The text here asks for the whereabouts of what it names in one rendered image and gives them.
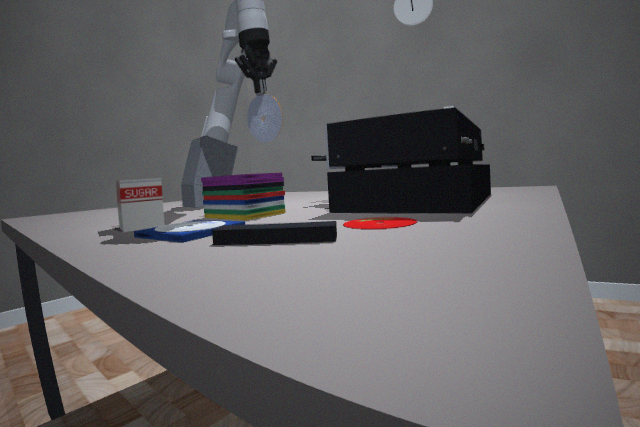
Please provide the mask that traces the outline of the silver cd disc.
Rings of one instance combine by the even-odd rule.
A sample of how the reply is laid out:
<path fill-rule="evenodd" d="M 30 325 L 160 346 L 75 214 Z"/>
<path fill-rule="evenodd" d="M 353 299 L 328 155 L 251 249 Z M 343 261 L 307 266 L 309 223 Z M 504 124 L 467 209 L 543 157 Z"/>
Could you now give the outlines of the silver cd disc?
<path fill-rule="evenodd" d="M 222 221 L 195 221 L 164 225 L 155 228 L 158 232 L 188 232 L 217 228 L 225 225 Z M 194 226 L 193 226 L 194 225 Z"/>

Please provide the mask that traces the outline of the orange cd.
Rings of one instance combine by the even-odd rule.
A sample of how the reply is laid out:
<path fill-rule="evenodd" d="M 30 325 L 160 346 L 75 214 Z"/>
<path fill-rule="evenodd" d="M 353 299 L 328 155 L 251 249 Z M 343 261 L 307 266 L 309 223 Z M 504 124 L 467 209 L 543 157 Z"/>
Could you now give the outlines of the orange cd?
<path fill-rule="evenodd" d="M 262 120 L 262 116 L 266 120 Z M 248 109 L 247 121 L 251 134 L 260 142 L 274 140 L 282 127 L 282 110 L 278 101 L 269 94 L 256 96 Z"/>

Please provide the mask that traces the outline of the red cd with green label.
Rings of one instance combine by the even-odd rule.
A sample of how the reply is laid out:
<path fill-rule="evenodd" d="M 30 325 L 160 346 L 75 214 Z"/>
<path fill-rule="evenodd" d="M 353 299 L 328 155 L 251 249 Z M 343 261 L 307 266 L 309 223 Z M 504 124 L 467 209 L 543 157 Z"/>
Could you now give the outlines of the red cd with green label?
<path fill-rule="evenodd" d="M 379 223 L 384 222 L 384 223 Z M 380 217 L 380 218 L 366 218 L 345 222 L 344 227 L 353 229 L 391 229 L 400 228 L 417 223 L 417 220 L 411 218 L 401 217 Z"/>

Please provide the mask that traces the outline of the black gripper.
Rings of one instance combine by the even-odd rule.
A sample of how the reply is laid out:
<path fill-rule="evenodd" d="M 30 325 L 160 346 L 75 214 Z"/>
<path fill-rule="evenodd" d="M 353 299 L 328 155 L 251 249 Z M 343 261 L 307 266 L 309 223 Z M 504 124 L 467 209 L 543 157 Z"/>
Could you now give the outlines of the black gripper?
<path fill-rule="evenodd" d="M 269 32 L 265 28 L 250 28 L 241 31 L 238 36 L 242 50 L 241 55 L 235 58 L 235 62 L 244 75 L 253 80 L 256 95 L 266 94 L 265 80 L 271 77 L 277 64 L 277 60 L 270 57 L 268 50 Z"/>

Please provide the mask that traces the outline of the black flat bar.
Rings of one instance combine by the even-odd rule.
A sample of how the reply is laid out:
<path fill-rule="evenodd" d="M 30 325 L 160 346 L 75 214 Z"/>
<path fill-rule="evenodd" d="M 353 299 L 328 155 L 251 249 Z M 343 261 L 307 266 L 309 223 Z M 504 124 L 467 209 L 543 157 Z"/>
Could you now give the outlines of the black flat bar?
<path fill-rule="evenodd" d="M 336 242 L 336 221 L 223 225 L 212 230 L 213 245 Z"/>

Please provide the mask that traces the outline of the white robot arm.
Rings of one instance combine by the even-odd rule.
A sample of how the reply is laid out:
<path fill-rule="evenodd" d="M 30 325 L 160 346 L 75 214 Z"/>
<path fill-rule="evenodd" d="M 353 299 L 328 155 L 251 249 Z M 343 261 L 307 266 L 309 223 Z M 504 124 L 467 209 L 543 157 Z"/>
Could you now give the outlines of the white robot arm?
<path fill-rule="evenodd" d="M 237 28 L 238 30 L 233 30 Z M 234 0 L 228 8 L 225 31 L 222 32 L 223 44 L 216 70 L 216 80 L 231 86 L 215 90 L 201 137 L 209 136 L 228 142 L 245 76 L 235 61 L 228 60 L 228 56 L 239 43 L 238 34 L 250 28 L 268 30 L 264 0 Z"/>

